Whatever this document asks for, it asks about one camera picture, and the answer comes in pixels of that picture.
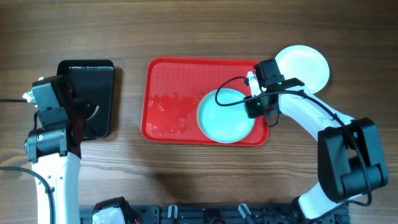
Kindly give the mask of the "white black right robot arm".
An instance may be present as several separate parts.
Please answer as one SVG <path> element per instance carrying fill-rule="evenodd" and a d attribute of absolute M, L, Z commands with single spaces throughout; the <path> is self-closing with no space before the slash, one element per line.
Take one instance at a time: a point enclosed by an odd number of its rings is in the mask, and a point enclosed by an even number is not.
<path fill-rule="evenodd" d="M 350 204 L 367 207 L 373 190 L 387 185 L 374 121 L 334 110 L 313 95 L 303 78 L 283 76 L 274 59 L 256 64 L 244 82 L 251 89 L 244 99 L 250 118 L 284 114 L 317 142 L 318 182 L 292 202 L 291 223 L 314 223 Z"/>

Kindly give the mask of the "white round plate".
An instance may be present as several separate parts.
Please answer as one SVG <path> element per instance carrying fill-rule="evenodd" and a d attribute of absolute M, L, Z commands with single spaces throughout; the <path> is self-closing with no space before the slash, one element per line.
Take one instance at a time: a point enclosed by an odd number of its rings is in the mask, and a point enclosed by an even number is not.
<path fill-rule="evenodd" d="M 314 48 L 293 45 L 275 57 L 285 79 L 298 78 L 312 92 L 322 90 L 329 81 L 330 68 L 326 58 Z"/>

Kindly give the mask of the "light blue plate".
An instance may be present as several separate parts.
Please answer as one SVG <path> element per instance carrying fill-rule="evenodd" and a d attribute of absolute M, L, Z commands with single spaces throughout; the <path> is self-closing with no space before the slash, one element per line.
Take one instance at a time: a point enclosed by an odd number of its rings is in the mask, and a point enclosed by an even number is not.
<path fill-rule="evenodd" d="M 235 143 L 248 136 L 255 119 L 248 117 L 242 103 L 230 105 L 243 98 L 243 93 L 230 88 L 213 90 L 205 95 L 197 108 L 200 131 L 209 139 L 222 144 Z"/>

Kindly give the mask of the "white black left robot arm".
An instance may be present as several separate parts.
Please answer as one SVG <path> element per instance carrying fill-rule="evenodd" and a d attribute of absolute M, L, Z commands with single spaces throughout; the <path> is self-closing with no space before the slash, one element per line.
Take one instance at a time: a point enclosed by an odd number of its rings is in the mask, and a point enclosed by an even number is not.
<path fill-rule="evenodd" d="M 24 94 L 37 108 L 24 147 L 37 173 L 39 223 L 79 223 L 78 179 L 85 140 L 84 109 L 75 102 L 74 84 L 56 75 L 33 82 Z"/>

